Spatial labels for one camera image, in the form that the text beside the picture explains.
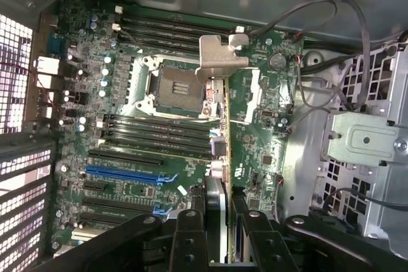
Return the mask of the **long black expansion slot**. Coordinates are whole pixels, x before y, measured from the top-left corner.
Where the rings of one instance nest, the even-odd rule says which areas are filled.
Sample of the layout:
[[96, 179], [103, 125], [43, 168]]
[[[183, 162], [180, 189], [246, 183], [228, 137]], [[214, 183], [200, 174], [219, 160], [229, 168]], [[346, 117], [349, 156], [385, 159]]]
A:
[[150, 157], [143, 157], [134, 154], [125, 154], [123, 152], [106, 151], [106, 150], [89, 150], [88, 157], [95, 159], [104, 159], [108, 161], [116, 161], [123, 163], [134, 163], [149, 166], [161, 167], [163, 161], [160, 159], [154, 159]]
[[113, 215], [104, 215], [99, 213], [89, 213], [83, 212], [77, 215], [79, 221], [84, 221], [88, 223], [95, 223], [95, 224], [104, 224], [104, 225], [120, 225], [131, 218], [127, 217], [120, 217], [120, 216], [113, 216]]
[[152, 212], [153, 207], [144, 204], [136, 204], [123, 201], [114, 201], [109, 199], [100, 199], [94, 197], [83, 197], [82, 204], [84, 206], [95, 206], [100, 208], [111, 208], [124, 211], [139, 211], [139, 212]]

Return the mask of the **blue expansion slot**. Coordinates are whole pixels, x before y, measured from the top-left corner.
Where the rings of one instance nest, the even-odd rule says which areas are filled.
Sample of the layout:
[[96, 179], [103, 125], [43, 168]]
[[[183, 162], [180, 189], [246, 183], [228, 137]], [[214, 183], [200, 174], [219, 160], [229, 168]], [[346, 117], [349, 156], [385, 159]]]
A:
[[172, 176], [148, 174], [139, 171], [107, 168], [103, 166], [86, 166], [85, 172], [89, 175], [100, 176], [104, 178], [148, 183], [156, 186], [162, 186], [164, 183], [174, 182], [179, 176], [178, 174], [174, 174]]

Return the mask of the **white expansion slot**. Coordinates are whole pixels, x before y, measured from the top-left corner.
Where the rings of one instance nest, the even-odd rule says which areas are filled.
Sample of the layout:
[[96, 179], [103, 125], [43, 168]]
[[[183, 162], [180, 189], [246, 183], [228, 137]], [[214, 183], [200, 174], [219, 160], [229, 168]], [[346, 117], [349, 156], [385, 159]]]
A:
[[90, 239], [103, 234], [105, 231], [102, 229], [94, 229], [90, 227], [75, 228], [71, 232], [71, 239], [76, 241], [89, 241]]

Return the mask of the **green Dell motherboard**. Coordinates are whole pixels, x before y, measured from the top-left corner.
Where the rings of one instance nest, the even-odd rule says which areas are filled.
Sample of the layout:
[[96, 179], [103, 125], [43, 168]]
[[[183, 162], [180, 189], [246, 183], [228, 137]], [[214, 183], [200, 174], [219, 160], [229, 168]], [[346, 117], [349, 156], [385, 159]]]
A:
[[[150, 29], [129, 30], [120, 25], [163, 23], [123, 21], [122, 15], [231, 25], [235, 26], [235, 30], [228, 36]], [[52, 57], [59, 60], [65, 68], [64, 86], [56, 95], [59, 108], [56, 129], [60, 140], [49, 232], [51, 249], [55, 255], [84, 242], [71, 239], [71, 232], [77, 227], [107, 231], [115, 226], [79, 221], [79, 213], [127, 218], [148, 213], [84, 206], [83, 197], [149, 205], [153, 207], [150, 213], [165, 218], [173, 210], [189, 208], [193, 198], [191, 188], [203, 186], [210, 177], [213, 160], [211, 144], [196, 146], [102, 137], [104, 130], [114, 131], [105, 129], [109, 123], [103, 120], [105, 114], [152, 117], [134, 106], [136, 100], [144, 96], [147, 68], [142, 64], [142, 59], [145, 56], [164, 54], [197, 59], [200, 66], [199, 42], [157, 41], [199, 48], [197, 53], [163, 50], [137, 46], [137, 41], [121, 34], [121, 30], [133, 34], [149, 33], [198, 39], [204, 35], [219, 35], [221, 43], [228, 44], [229, 36], [249, 32], [251, 26], [138, 6], [117, 6], [102, 1], [65, 0], [61, 4], [57, 29], [49, 41]], [[279, 174], [282, 171], [295, 101], [296, 56], [302, 51], [302, 46], [301, 42], [293, 42], [283, 32], [277, 31], [251, 38], [247, 45], [239, 46], [236, 50], [237, 55], [248, 58], [248, 67], [239, 69], [228, 78], [233, 185], [245, 188], [247, 202], [256, 210], [272, 211], [275, 206], [275, 190], [280, 182]], [[274, 54], [286, 57], [285, 69], [270, 69], [268, 60]], [[88, 151], [92, 149], [160, 159], [163, 165], [156, 167], [90, 158]], [[174, 182], [156, 186], [89, 175], [85, 172], [86, 166], [166, 176], [178, 174], [178, 178]], [[84, 182], [106, 183], [106, 190], [84, 190]]]

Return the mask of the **short black expansion slot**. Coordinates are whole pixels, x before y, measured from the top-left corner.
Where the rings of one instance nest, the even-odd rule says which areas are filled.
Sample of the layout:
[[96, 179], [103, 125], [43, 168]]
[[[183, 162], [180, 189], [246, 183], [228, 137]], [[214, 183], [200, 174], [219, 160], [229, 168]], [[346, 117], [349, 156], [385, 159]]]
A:
[[103, 183], [103, 182], [84, 182], [83, 189], [84, 190], [103, 192], [103, 191], [106, 190], [106, 183]]

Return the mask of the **black RAM slot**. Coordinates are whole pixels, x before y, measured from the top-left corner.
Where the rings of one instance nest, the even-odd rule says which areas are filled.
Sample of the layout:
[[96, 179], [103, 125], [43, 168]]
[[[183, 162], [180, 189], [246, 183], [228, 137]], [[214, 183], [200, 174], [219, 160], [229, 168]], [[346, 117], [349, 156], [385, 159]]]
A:
[[220, 34], [228, 36], [231, 31], [223, 29], [213, 29], [210, 27], [202, 27], [195, 25], [173, 25], [173, 24], [121, 24], [123, 29], [136, 30], [136, 29], [150, 29], [160, 31], [175, 31], [184, 33], [200, 33], [200, 34]]
[[178, 24], [178, 25], [189, 25], [189, 26], [203, 26], [203, 27], [210, 27], [214, 29], [222, 29], [225, 31], [234, 31], [235, 26], [231, 25], [214, 25], [209, 23], [202, 23], [202, 22], [190, 22], [184, 21], [177, 18], [161, 18], [161, 17], [147, 17], [143, 15], [122, 15], [121, 20], [125, 21], [144, 21], [144, 22], [157, 22], [157, 23], [171, 23], [171, 24]]
[[193, 118], [163, 118], [163, 117], [130, 117], [124, 115], [105, 114], [104, 122], [118, 124], [171, 124], [189, 127], [215, 126], [219, 123], [219, 119], [207, 120]]
[[210, 144], [210, 138], [199, 138], [193, 136], [185, 136], [178, 134], [160, 134], [155, 132], [141, 132], [141, 131], [111, 131], [104, 130], [101, 133], [102, 137], [120, 138], [127, 140], [145, 140], [145, 141], [161, 141], [168, 143], [177, 143], [185, 145], [206, 146]]
[[185, 125], [185, 124], [170, 124], [156, 122], [110, 122], [107, 123], [105, 129], [120, 129], [126, 131], [145, 131], [145, 132], [173, 132], [175, 134], [197, 134], [209, 135], [210, 128], [201, 125]]
[[178, 50], [180, 52], [192, 52], [192, 53], [197, 53], [199, 52], [198, 47], [191, 47], [191, 46], [179, 46], [179, 45], [173, 45], [173, 44], [166, 44], [166, 43], [160, 43], [157, 41], [141, 41], [141, 42], [136, 42], [135, 45], [137, 46], [145, 46], [145, 47], [150, 47], [150, 48], [158, 48], [158, 49], [163, 49], [163, 50]]
[[129, 38], [133, 38], [136, 41], [144, 40], [156, 40], [156, 41], [171, 41], [171, 42], [181, 42], [181, 43], [198, 43], [199, 39], [195, 37], [185, 37], [185, 36], [166, 36], [160, 34], [149, 34], [149, 33], [136, 33], [127, 32], [124, 30], [120, 31], [121, 34], [127, 35]]

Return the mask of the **silver metal disk bay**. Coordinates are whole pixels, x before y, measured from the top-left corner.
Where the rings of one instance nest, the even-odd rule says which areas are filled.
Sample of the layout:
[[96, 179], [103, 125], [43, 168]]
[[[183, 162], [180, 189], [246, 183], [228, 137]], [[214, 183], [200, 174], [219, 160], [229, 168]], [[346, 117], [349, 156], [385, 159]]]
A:
[[366, 103], [329, 116], [322, 208], [408, 258], [408, 31], [370, 56]]

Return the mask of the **CPU socket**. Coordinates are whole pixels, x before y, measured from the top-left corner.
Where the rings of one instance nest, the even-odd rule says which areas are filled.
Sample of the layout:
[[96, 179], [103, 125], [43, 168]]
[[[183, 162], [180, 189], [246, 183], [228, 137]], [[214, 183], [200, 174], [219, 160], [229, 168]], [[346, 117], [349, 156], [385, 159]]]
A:
[[220, 104], [210, 93], [211, 83], [200, 83], [195, 75], [197, 59], [155, 54], [145, 56], [147, 68], [144, 96], [134, 103], [149, 116], [176, 120], [219, 119]]

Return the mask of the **round coin battery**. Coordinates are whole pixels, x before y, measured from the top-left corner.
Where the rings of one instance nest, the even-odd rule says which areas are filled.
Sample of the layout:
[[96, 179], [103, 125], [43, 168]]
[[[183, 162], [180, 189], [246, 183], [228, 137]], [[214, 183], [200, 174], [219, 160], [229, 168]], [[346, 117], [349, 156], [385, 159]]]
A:
[[269, 58], [268, 65], [274, 71], [281, 71], [287, 66], [286, 57], [282, 54], [274, 54]]

